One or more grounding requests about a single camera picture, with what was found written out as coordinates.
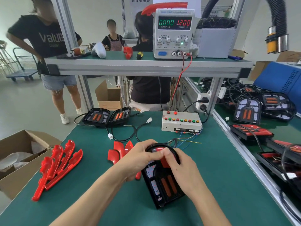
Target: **button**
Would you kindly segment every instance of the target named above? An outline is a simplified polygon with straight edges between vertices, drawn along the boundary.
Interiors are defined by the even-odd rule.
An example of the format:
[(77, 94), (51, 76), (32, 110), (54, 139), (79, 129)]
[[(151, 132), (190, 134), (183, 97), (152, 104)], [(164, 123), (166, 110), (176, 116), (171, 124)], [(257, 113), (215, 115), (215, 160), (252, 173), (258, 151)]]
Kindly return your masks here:
[(158, 55), (165, 56), (165, 55), (167, 55), (167, 52), (165, 52), (165, 51), (160, 51), (160, 52), (158, 52)]

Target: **white sneaker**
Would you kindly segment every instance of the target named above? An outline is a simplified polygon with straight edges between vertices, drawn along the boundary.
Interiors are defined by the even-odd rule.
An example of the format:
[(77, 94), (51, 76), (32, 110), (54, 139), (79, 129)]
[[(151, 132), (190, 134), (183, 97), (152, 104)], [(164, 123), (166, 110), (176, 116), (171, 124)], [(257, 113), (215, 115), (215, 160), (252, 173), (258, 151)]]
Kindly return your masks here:
[(76, 109), (76, 113), (77, 113), (77, 115), (82, 115), (82, 114), (84, 114), (84, 112), (82, 111), (81, 108)]
[(62, 123), (63, 124), (69, 124), (70, 121), (69, 121), (69, 118), (66, 116), (66, 114), (61, 114), (61, 119), (62, 119)]

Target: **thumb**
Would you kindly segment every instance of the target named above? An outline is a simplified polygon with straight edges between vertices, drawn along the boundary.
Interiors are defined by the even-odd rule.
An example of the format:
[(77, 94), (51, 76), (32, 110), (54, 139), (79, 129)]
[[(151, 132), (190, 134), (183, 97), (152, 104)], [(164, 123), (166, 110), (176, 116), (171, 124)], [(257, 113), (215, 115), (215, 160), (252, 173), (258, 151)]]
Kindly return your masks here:
[(163, 158), (163, 152), (158, 151), (158, 152), (145, 152), (147, 153), (148, 161), (153, 161), (153, 160), (160, 160)]
[(164, 148), (162, 152), (171, 169), (179, 166), (178, 162), (175, 160), (175, 156), (171, 153), (171, 151), (167, 147)]

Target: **person's left hand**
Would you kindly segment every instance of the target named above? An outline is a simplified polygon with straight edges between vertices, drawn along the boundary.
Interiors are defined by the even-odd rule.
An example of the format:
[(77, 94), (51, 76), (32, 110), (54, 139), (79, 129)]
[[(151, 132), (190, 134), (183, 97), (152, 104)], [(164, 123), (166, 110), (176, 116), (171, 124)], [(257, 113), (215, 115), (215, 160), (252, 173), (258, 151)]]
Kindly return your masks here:
[(146, 152), (145, 149), (157, 143), (155, 140), (146, 140), (137, 143), (129, 153), (127, 153), (115, 166), (120, 167), (126, 181), (132, 181), (136, 174), (141, 171), (146, 165), (153, 160), (163, 158), (163, 152)]

